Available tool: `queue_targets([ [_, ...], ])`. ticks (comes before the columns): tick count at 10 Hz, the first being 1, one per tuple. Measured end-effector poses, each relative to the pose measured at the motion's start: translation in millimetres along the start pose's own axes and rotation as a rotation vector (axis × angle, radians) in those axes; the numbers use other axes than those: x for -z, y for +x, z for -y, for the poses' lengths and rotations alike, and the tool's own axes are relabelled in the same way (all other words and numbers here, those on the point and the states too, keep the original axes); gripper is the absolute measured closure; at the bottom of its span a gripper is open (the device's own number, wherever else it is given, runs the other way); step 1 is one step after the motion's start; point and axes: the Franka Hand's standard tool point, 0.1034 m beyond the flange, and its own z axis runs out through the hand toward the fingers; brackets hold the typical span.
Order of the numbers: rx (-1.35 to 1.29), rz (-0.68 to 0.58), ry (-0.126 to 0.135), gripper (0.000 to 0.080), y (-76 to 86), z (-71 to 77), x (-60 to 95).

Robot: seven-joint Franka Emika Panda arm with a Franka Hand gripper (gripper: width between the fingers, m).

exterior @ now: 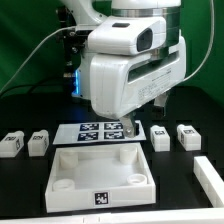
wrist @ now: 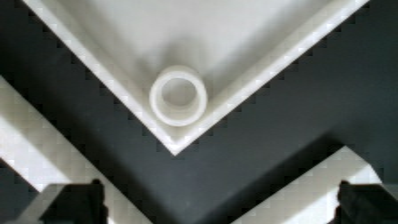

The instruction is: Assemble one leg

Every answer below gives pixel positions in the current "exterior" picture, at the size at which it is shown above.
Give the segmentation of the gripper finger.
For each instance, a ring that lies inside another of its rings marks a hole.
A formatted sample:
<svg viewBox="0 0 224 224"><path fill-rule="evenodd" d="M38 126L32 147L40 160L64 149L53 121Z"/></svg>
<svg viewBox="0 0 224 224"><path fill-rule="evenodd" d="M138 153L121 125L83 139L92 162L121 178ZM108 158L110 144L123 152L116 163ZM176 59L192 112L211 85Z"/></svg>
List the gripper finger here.
<svg viewBox="0 0 224 224"><path fill-rule="evenodd" d="M164 92L154 100L154 105L156 107L164 107L169 97L169 92Z"/></svg>
<svg viewBox="0 0 224 224"><path fill-rule="evenodd" d="M136 136L136 123L134 114L129 113L120 119L123 125L123 132L126 137L134 138Z"/></svg>

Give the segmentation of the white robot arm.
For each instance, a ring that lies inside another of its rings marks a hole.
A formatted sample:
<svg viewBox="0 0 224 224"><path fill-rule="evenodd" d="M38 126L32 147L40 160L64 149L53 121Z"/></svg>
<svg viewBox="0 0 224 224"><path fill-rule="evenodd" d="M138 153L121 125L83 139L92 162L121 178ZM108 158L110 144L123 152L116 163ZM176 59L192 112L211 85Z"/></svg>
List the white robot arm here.
<svg viewBox="0 0 224 224"><path fill-rule="evenodd" d="M185 78L181 0L112 0L109 16L93 8L94 0L60 1L64 76L74 81L73 95L134 137L133 112L151 100L164 106Z"/></svg>

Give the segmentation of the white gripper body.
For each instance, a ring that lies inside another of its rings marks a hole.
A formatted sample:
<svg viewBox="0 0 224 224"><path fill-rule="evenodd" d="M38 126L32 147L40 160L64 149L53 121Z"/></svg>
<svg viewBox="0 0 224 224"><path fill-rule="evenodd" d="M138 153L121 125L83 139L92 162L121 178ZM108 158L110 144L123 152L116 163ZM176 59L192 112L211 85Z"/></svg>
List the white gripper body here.
<svg viewBox="0 0 224 224"><path fill-rule="evenodd" d="M150 53L97 54L90 65L92 108L99 116L120 119L182 82L185 74L186 44L182 36L161 60Z"/></svg>

